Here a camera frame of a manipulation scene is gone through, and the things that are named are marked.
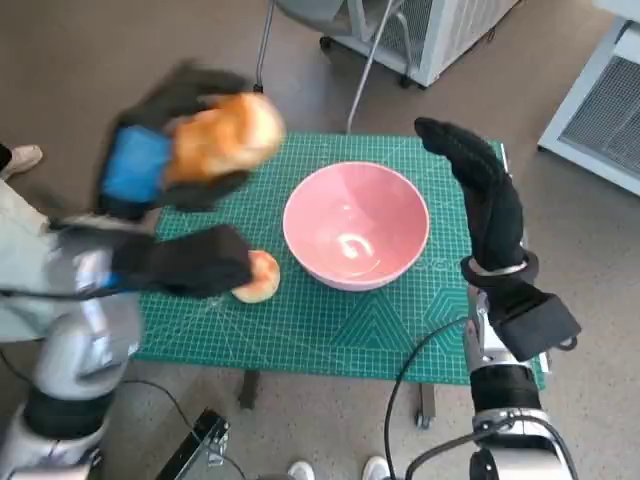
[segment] bread roll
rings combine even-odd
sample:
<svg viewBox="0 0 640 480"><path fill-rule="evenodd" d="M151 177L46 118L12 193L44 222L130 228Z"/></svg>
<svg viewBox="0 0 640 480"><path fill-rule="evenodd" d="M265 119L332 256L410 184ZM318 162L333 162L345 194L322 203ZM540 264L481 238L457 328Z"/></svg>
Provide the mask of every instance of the bread roll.
<svg viewBox="0 0 640 480"><path fill-rule="evenodd" d="M231 293L244 303L259 303L269 300L275 295L280 285L278 262L263 250L251 250L249 260L251 260L253 281L231 290Z"/></svg>
<svg viewBox="0 0 640 480"><path fill-rule="evenodd" d="M178 125L167 183L210 181L251 170L276 153L284 122L267 97L240 93Z"/></svg>

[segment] cutting mat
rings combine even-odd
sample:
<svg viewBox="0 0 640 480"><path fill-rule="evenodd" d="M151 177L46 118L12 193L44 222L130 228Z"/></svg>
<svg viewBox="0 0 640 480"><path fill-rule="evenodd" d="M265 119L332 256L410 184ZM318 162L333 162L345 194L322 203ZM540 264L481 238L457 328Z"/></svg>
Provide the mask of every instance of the cutting mat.
<svg viewBox="0 0 640 480"><path fill-rule="evenodd" d="M354 160L406 176L431 215L429 240L416 264L391 285L364 293L333 290L311 278L289 253L282 233L284 205L296 185L321 167ZM157 233L172 238L217 223L235 225L254 248L276 257L282 271L277 295L258 305L244 305L231 295L208 300L146 295L146 335L138 358L391 379L420 338L467 311L458 266L470 251L462 193L449 163L426 152L417 138L289 134L280 153L215 213L165 209ZM468 383L461 331L454 328L428 345L408 380Z"/></svg>

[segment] bowl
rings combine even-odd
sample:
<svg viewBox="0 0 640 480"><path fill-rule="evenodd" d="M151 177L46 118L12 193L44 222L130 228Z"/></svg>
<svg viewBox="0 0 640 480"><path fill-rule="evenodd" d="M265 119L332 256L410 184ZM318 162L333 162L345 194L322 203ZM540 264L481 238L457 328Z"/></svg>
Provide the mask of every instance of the bowl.
<svg viewBox="0 0 640 480"><path fill-rule="evenodd" d="M395 280L418 259L429 235L420 192L399 173L345 162L305 178L284 209L284 238L321 282L365 291Z"/></svg>

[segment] chair leg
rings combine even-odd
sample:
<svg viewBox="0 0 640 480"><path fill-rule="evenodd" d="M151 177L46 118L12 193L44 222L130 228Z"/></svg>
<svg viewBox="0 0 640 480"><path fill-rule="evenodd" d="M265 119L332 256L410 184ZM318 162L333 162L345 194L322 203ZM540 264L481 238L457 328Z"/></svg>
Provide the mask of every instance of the chair leg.
<svg viewBox="0 0 640 480"><path fill-rule="evenodd" d="M394 13L394 16L400 22L402 26L402 33L404 37L404 54L407 60L407 66L405 68L404 74L406 77L409 77L411 73L411 66L413 65L413 57L411 55L411 37L409 36L409 25L407 24L407 17L404 16L400 10Z"/></svg>
<svg viewBox="0 0 640 480"><path fill-rule="evenodd" d="M365 64L364 70L362 71L358 90L356 90L356 96L353 99L351 111L349 112L349 118L347 119L347 133L351 133L351 124L353 123L353 117L355 117L356 115L356 109L358 108L358 103L360 103L360 97L362 96L362 91L364 90L364 84L367 83L369 70L371 70L371 64L373 63L373 55L376 53L376 49L378 48L378 44L380 43L380 38L382 38L384 27L387 25L387 20L389 19L389 14L391 13L391 6L393 5L393 2L394 0L389 0L389 3L387 3L387 8L382 15L380 26L378 27L378 31L376 32L376 35L373 39L371 50L369 50L369 57L367 58L367 63Z"/></svg>
<svg viewBox="0 0 640 480"><path fill-rule="evenodd" d="M264 22L264 31L262 32L262 41L260 42L260 51L258 52L258 64L256 65L256 84L253 90L262 92L262 64L264 63L264 55L267 51L267 43L269 42L269 32L271 31L271 20L273 19L273 9L275 0L269 0L269 9L267 10L267 18Z"/></svg>

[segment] gray floor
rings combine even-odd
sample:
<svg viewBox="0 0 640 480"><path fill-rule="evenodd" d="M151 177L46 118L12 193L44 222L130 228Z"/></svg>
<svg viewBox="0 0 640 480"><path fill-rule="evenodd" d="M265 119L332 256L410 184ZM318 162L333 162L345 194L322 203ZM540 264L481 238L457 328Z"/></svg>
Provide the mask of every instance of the gray floor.
<svg viewBox="0 0 640 480"><path fill-rule="evenodd" d="M251 75L265 4L5 2L0 136L12 144L38 142L47 152L16 188L29 197L31 186L45 183L86 205L109 119L185 56ZM531 246L542 260L540 284L558 292L584 327L578 351L555 355L544 393L583 479L637 478L640 469L640 200L535 147L610 20L588 0L528 0L499 26L493 43L478 45L427 92L401 90L394 74L374 67L355 122L358 132L412 134L413 119L424 114L506 143ZM290 129L339 131L362 61L340 49L325 56L317 39L276 16L265 87ZM8 353L27 366L34 350L14 346ZM229 454L252 476L307 458L319 479L354 479L382 449L389 382L269 374L256 410L246 413L234 401L238 371L136 362L131 374L166 385L190 415L205 406L227 415ZM0 382L6 418L23 390L4 370ZM413 427L416 402L415 387L401 390L392 427L401 468L419 451L469 430L468 389L439 388L439 417L428 433ZM164 398L124 387L107 445L109 478L152 478L184 434ZM420 478L466 478L470 451L435 460ZM197 466L191 478L232 475Z"/></svg>

